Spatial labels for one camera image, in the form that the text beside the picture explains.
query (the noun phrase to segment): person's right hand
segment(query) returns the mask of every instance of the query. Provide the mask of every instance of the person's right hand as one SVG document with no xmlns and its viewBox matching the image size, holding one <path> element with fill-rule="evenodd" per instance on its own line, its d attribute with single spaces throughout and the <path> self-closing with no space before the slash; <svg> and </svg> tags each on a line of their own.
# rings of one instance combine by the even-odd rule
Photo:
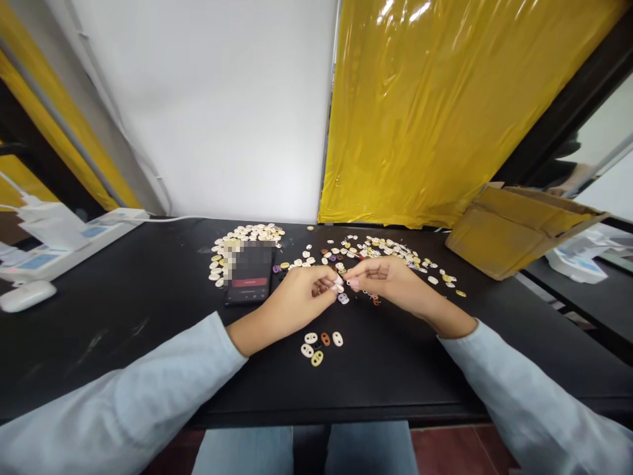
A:
<svg viewBox="0 0 633 475">
<path fill-rule="evenodd" d="M 461 338 L 477 321 L 434 291 L 399 258 L 365 259 L 343 276 L 355 292 L 377 294 L 428 322 L 443 338 Z"/>
<path fill-rule="evenodd" d="M 355 292 L 364 290 L 380 295 L 424 319 L 442 313 L 447 304 L 444 297 L 394 256 L 365 259 L 350 269 L 343 279 L 349 281 Z"/>
</svg>

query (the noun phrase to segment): white power strip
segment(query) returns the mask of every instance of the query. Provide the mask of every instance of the white power strip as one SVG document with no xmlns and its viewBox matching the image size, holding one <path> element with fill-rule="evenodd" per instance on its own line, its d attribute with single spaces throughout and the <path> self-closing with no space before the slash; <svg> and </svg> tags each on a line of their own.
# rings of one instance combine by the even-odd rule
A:
<svg viewBox="0 0 633 475">
<path fill-rule="evenodd" d="M 50 282 L 141 224 L 123 219 L 147 218 L 149 215 L 145 210 L 117 208 L 87 224 L 88 228 L 81 234 L 88 239 L 88 245 L 76 251 L 60 251 L 41 245 L 30 251 L 33 257 L 27 261 L 14 266 L 0 265 L 0 278 L 14 282 L 14 286 L 35 280 Z"/>
</svg>

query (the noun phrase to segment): person's left hand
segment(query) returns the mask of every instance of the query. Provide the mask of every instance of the person's left hand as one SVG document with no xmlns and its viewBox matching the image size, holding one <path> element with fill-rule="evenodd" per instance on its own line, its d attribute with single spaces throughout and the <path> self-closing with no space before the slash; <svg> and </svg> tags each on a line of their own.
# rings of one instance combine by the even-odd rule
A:
<svg viewBox="0 0 633 475">
<path fill-rule="evenodd" d="M 242 355 L 250 355 L 301 330 L 336 301 L 341 276 L 328 266 L 295 267 L 254 312 L 226 329 Z"/>
</svg>

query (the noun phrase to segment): light blue sleeve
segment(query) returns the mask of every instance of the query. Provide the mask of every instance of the light blue sleeve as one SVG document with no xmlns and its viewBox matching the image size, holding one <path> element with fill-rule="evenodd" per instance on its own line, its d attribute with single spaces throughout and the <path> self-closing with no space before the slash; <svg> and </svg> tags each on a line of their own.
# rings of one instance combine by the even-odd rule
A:
<svg viewBox="0 0 633 475">
<path fill-rule="evenodd" d="M 440 341 L 527 473 L 633 474 L 633 433 L 599 416 L 479 322 Z"/>
<path fill-rule="evenodd" d="M 213 313 L 0 427 L 0 473 L 137 474 L 245 362 Z"/>
</svg>

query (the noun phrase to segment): red floor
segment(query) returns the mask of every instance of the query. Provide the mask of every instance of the red floor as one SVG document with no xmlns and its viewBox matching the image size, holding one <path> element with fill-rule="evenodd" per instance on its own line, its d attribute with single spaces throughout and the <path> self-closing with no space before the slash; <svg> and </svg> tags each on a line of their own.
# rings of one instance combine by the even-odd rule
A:
<svg viewBox="0 0 633 475">
<path fill-rule="evenodd" d="M 203 437 L 180 433 L 143 474 L 190 475 Z M 412 430 L 411 439 L 421 475 L 508 475 L 518 468 L 492 425 Z"/>
</svg>

